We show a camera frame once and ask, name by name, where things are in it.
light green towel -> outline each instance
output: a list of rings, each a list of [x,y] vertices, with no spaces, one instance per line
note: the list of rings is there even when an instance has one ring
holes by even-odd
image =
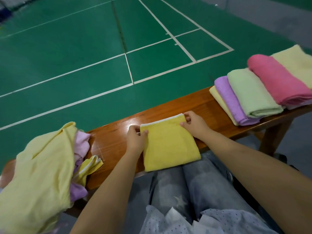
[[[266,117],[283,111],[263,83],[248,68],[228,73],[230,85],[248,117]]]

purple towel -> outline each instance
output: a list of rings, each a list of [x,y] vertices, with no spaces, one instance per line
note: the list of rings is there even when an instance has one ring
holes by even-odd
[[[227,76],[219,77],[215,80],[216,90],[220,94],[221,98],[228,106],[229,111],[231,112],[234,120],[240,126],[247,126],[256,124],[259,122],[260,118],[249,118],[244,113],[243,109],[240,106],[240,103],[232,90]]]

light yellow towel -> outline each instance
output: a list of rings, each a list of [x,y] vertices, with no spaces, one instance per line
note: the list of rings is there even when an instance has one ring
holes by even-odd
[[[193,136],[179,124],[185,121],[185,116],[178,114],[141,125],[141,132],[149,130],[143,152],[146,172],[201,159]]]
[[[87,181],[87,176],[94,173],[103,165],[102,160],[97,156],[92,157],[83,161],[80,165],[78,171],[73,176],[73,182],[79,185],[85,186]]]
[[[49,231],[68,209],[74,169],[75,122],[34,138],[16,157],[13,180],[0,193],[0,230]]]
[[[231,121],[233,122],[233,124],[235,126],[238,126],[238,123],[234,120],[230,110],[228,109],[227,105],[225,104],[225,102],[223,101],[223,99],[221,98],[218,90],[216,90],[216,86],[212,86],[209,90],[209,92],[211,93],[211,95],[215,98],[215,100],[218,102],[218,104],[222,107],[222,109],[225,111],[225,113],[229,116],[229,118],[231,119]]]
[[[272,57],[312,89],[312,56],[304,53],[299,45],[275,53]]]

towel stack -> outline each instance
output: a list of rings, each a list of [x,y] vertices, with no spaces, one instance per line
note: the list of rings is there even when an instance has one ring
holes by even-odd
[[[247,65],[217,78],[209,90],[234,125],[312,104],[312,56],[299,45],[272,56],[253,55]]]

person's right hand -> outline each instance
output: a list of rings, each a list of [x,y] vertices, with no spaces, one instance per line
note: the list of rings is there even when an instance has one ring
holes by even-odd
[[[184,115],[186,122],[181,122],[180,125],[185,128],[192,136],[203,141],[207,132],[211,130],[207,126],[204,119],[193,111],[185,112]]]

